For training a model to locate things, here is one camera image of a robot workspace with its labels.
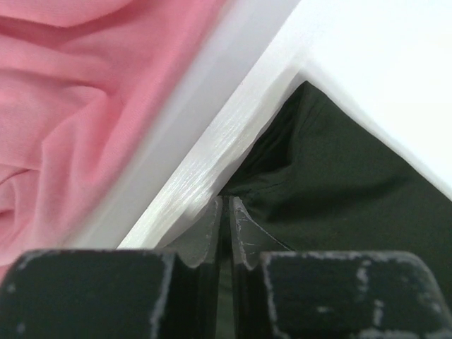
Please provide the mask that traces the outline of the white plastic basket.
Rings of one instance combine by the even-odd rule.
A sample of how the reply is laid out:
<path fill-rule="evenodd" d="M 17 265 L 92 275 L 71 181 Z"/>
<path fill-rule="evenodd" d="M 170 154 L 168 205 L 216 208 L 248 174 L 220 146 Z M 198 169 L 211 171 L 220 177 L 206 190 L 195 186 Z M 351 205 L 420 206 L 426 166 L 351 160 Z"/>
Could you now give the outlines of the white plastic basket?
<path fill-rule="evenodd" d="M 157 232 L 153 209 L 195 150 L 208 146 L 204 133 L 296 6 L 296 1 L 227 2 L 117 183 L 63 242 L 65 249 L 130 247 L 139 226 L 145 233 L 138 246 L 162 247 L 194 223 L 182 215 Z"/>

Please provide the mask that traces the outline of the black t-shirt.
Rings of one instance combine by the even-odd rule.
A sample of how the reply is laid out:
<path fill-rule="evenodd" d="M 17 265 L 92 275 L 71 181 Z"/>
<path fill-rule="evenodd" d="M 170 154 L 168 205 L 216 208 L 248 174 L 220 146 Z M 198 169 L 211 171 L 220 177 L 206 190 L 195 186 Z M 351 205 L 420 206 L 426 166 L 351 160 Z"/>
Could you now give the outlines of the black t-shirt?
<path fill-rule="evenodd" d="M 451 201 L 404 159 L 301 84 L 220 187 L 296 251 L 409 251 L 451 299 Z"/>

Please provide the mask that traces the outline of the pink t-shirt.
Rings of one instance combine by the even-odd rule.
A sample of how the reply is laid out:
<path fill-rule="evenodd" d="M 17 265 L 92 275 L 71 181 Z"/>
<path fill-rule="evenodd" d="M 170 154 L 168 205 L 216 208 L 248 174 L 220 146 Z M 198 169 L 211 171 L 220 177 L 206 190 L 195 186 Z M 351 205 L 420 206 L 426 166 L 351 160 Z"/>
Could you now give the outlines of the pink t-shirt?
<path fill-rule="evenodd" d="M 223 1 L 1 2 L 1 270 L 77 230 Z"/>

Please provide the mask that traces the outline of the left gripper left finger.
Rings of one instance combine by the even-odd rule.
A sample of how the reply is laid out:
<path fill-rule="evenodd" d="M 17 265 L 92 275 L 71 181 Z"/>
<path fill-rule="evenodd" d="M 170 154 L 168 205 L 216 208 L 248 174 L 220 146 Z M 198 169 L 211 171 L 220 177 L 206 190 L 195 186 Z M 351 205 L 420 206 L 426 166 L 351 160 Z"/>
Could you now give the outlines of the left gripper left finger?
<path fill-rule="evenodd" d="M 36 250 L 1 284 L 2 338 L 213 338 L 221 198 L 161 249 Z"/>

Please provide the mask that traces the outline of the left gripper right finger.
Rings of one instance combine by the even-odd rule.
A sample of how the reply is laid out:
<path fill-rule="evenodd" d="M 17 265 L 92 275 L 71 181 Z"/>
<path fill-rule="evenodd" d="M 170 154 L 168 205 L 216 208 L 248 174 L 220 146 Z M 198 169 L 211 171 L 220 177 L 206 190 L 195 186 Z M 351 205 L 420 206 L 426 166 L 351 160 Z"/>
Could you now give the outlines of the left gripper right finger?
<path fill-rule="evenodd" d="M 404 251 L 290 251 L 229 200 L 238 338 L 450 338 L 429 268 Z"/>

